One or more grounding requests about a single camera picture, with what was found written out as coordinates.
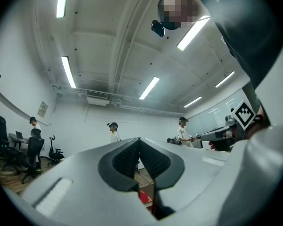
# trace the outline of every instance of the ceiling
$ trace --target ceiling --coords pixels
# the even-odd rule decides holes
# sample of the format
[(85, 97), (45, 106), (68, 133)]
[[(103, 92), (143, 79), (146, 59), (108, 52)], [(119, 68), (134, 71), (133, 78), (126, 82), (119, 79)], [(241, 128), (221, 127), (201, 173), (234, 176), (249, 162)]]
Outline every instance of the ceiling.
[(157, 2), (67, 0), (66, 16), (56, 18), (57, 0), (35, 0), (36, 46), (51, 83), (69, 86), (60, 59), (68, 56), (78, 88), (139, 98), (157, 76), (145, 100), (181, 107), (215, 89), (225, 74), (243, 73), (212, 19), (184, 51), (176, 45), (190, 27), (156, 35), (150, 25)]

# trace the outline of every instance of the office chair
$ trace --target office chair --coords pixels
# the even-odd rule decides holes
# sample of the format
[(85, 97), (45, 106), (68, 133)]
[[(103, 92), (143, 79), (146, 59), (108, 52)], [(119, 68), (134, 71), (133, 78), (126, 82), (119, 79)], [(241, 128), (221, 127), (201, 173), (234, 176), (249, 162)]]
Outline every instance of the office chair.
[(27, 167), (27, 173), (24, 178), (21, 180), (21, 183), (24, 184), (24, 180), (28, 176), (35, 178), (36, 173), (36, 156), (39, 158), (39, 163), (41, 164), (39, 154), (44, 144), (44, 139), (41, 139), (41, 131), (39, 129), (32, 129), (31, 137), (28, 139), (28, 148), (26, 155), (22, 155), (21, 162)]
[(6, 134), (6, 121), (0, 116), (0, 154), (2, 157), (5, 157), (3, 161), (6, 161), (6, 164), (3, 166), (2, 171), (8, 166), (11, 165), (19, 174), (19, 170), (15, 167), (15, 163), (17, 162), (16, 156), (21, 152), (16, 148), (9, 147), (8, 136)]
[(49, 166), (49, 164), (58, 164), (60, 162), (60, 159), (63, 159), (64, 156), (63, 156), (63, 152), (61, 151), (61, 149), (55, 149), (56, 152), (54, 153), (53, 152), (53, 146), (52, 146), (52, 141), (54, 141), (56, 138), (55, 136), (53, 137), (50, 137), (50, 144), (51, 144), (51, 147), (50, 147), (50, 150), (49, 150), (49, 153), (48, 153), (48, 156), (52, 159), (52, 162), (49, 162), (47, 163), (47, 166)]

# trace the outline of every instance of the fluorescent light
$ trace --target fluorescent light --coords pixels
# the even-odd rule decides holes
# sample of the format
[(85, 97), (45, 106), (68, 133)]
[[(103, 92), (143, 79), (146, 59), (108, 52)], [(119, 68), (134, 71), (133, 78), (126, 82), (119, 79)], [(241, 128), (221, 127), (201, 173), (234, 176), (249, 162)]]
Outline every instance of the fluorescent light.
[(157, 84), (158, 81), (159, 81), (159, 78), (157, 77), (154, 77), (152, 79), (151, 83), (148, 85), (146, 90), (141, 95), (140, 100), (143, 100), (144, 98), (146, 98), (146, 96), (150, 93), (150, 91), (153, 89), (153, 87)]
[(216, 109), (214, 109), (214, 110), (212, 110), (212, 111), (210, 111), (209, 113), (211, 113), (211, 112), (213, 112), (213, 111), (215, 111), (215, 110), (217, 110), (218, 108), (216, 108)]
[(233, 99), (231, 99), (230, 101), (226, 102), (226, 104), (227, 104), (227, 103), (230, 103), (232, 100), (234, 100), (234, 98), (233, 98)]
[(187, 32), (187, 34), (183, 37), (183, 39), (180, 41), (180, 43), (177, 45), (177, 47), (183, 51), (188, 44), (194, 39), (196, 34), (202, 29), (202, 27), (209, 21), (210, 16), (203, 16), (200, 18), (199, 21), (197, 21), (193, 27)]
[(62, 59), (64, 70), (67, 75), (67, 79), (69, 81), (71, 88), (76, 88), (74, 78), (72, 77), (68, 57), (64, 56), (64, 57), (61, 57), (61, 59)]
[(192, 105), (193, 103), (195, 103), (196, 101), (200, 100), (202, 97), (199, 96), (196, 100), (193, 100), (192, 102), (190, 102), (189, 104), (185, 105), (184, 108), (188, 107), (189, 105)]
[(228, 78), (230, 78), (233, 74), (235, 73), (235, 71), (231, 72), (228, 76), (225, 77), (225, 79), (223, 81), (221, 81), (219, 84), (217, 84), (215, 87), (217, 88), (219, 85), (221, 85), (222, 83), (224, 83)]
[(66, 5), (66, 0), (58, 0), (57, 17), (65, 16), (65, 5)]

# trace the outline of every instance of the floor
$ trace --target floor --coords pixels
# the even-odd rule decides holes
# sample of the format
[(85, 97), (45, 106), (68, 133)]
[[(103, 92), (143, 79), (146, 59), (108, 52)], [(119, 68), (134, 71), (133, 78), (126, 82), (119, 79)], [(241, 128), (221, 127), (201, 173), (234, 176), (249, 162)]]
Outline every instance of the floor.
[[(50, 170), (53, 166), (47, 165), (50, 162), (49, 159), (41, 158), (42, 173)], [(16, 171), (12, 166), (7, 166), (5, 171), (2, 171), (2, 167), (5, 165), (4, 161), (0, 162), (0, 183), (3, 186), (8, 187), (15, 193), (20, 193), (33, 181), (34, 178), (27, 177), (25, 184), (21, 184), (21, 179), (24, 177), (24, 173), (16, 174)], [(140, 173), (135, 173), (135, 181), (139, 183), (140, 189), (153, 198), (154, 182), (146, 169), (141, 169)]]

